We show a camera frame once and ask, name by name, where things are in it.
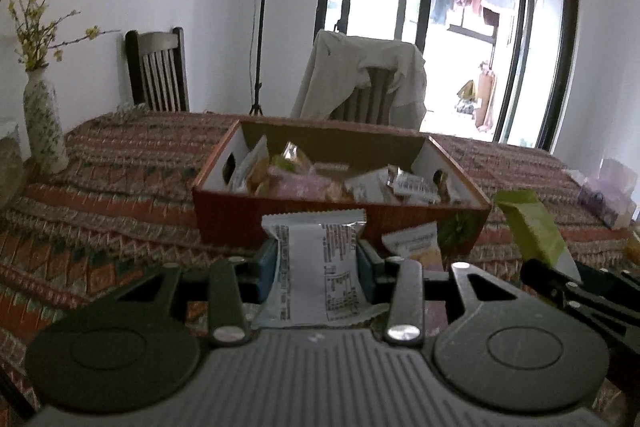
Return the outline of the pink snack packet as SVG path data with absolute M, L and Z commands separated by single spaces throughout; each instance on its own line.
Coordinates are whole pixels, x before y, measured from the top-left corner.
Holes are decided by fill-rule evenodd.
M 270 167 L 266 196 L 280 199 L 326 200 L 331 183 L 331 179 L 318 174 L 299 174 L 279 167 Z

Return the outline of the dark wooden chair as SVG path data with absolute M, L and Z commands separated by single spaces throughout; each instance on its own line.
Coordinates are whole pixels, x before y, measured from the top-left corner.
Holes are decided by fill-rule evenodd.
M 189 112 L 182 27 L 127 31 L 125 54 L 134 104 L 154 112 Z

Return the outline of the purple tissue pack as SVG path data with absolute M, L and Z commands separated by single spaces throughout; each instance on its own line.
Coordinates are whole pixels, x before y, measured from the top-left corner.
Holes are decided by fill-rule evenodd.
M 621 230 L 631 225 L 637 204 L 632 199 L 639 175 L 613 158 L 603 158 L 593 176 L 579 170 L 564 169 L 578 186 L 578 202 L 609 229 Z

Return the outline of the white floral vase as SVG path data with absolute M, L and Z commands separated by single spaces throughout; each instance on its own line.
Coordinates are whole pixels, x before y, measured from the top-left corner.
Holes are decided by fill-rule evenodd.
M 68 155 L 55 89 L 45 67 L 27 76 L 23 106 L 30 153 L 42 172 L 59 173 L 68 166 Z

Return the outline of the beige draped garment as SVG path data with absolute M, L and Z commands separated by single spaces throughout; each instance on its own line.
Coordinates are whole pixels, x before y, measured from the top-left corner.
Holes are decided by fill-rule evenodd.
M 392 127 L 418 130 L 425 115 L 424 58 L 412 43 L 346 36 L 322 30 L 314 45 L 291 116 L 326 120 L 358 90 L 374 86 L 372 69 L 387 72 L 390 113 L 383 119 Z

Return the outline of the floor lamp on stand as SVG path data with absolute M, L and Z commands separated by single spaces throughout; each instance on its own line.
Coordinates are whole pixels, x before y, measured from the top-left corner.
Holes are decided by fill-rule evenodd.
M 267 0 L 259 0 L 259 10 L 257 12 L 257 32 L 252 32 L 256 36 L 255 41 L 255 62 L 254 62 L 254 81 L 253 81 L 253 98 L 252 106 L 250 106 L 250 115 L 262 116 L 262 48 L 264 47 L 265 32 L 265 15 Z

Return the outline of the black sliding door frame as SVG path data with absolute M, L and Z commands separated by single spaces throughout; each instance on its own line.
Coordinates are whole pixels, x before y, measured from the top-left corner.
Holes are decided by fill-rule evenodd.
M 424 58 L 425 131 L 549 148 L 574 50 L 578 0 L 319 0 L 317 29 L 414 44 Z

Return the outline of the yellow flower branches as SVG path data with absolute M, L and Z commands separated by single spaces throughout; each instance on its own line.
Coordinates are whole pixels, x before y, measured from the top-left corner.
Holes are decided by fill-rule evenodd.
M 49 54 L 52 54 L 55 62 L 61 62 L 64 49 L 68 46 L 115 33 L 114 30 L 105 30 L 94 25 L 86 28 L 84 33 L 75 39 L 60 40 L 58 31 L 62 23 L 78 16 L 79 11 L 71 10 L 60 17 L 47 20 L 49 0 L 8 0 L 6 9 L 17 38 L 17 60 L 25 72 L 46 68 L 49 65 Z

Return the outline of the red cardboard box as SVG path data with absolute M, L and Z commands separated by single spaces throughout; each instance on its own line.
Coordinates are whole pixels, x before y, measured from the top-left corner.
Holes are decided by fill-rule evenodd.
M 438 204 L 354 202 L 344 185 L 353 176 L 389 165 L 433 181 Z M 266 196 L 268 169 L 313 173 L 332 180 L 326 200 Z M 490 213 L 490 202 L 427 134 L 335 121 L 244 117 L 233 121 L 192 187 L 196 222 L 204 243 L 256 248 L 266 237 L 262 218 L 291 212 L 362 209 L 363 236 L 380 246 L 388 233 L 437 223 L 445 254 L 467 254 Z

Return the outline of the white snack packet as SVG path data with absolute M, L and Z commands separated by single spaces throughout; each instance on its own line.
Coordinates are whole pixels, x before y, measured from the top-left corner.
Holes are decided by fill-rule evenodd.
M 354 202 L 363 204 L 399 205 L 400 200 L 387 185 L 390 170 L 387 167 L 353 176 L 344 182 Z
M 425 202 L 425 204 L 438 204 L 440 196 L 433 181 L 428 181 L 400 167 L 389 165 L 387 167 L 386 185 L 396 197 L 405 199 L 406 202 Z

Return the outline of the cookie snack packet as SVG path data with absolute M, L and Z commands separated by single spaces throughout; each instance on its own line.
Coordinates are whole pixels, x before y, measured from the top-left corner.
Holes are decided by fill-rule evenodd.
M 393 255 L 420 262 L 428 271 L 442 271 L 442 253 L 437 240 L 437 223 L 430 222 L 382 236 L 382 243 Z

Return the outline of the chair with draped cloth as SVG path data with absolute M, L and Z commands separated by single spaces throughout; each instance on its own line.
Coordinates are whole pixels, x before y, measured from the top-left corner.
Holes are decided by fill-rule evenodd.
M 390 124 L 390 108 L 393 95 L 388 88 L 393 81 L 391 70 L 368 68 L 370 84 L 368 87 L 352 91 L 349 98 L 330 115 L 331 120 L 359 122 L 359 124 Z

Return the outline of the long green snack packet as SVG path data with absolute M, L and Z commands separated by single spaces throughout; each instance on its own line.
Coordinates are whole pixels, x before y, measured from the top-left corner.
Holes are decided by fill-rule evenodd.
M 506 217 L 524 261 L 536 259 L 582 283 L 576 262 L 549 211 L 533 190 L 500 191 L 495 203 Z

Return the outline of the patterned tablecloth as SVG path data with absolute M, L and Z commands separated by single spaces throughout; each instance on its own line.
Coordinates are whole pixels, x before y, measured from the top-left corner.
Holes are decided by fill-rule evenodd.
M 201 239 L 192 187 L 238 118 L 107 115 L 68 136 L 79 155 L 31 183 L 1 220 L 2 301 L 34 295 L 59 319 L 13 314 L 40 402 L 36 426 L 597 426 L 609 381 L 639 404 L 639 355 L 523 284 L 442 251 L 423 267 L 424 340 L 373 322 L 208 335 L 208 276 L 256 248 Z

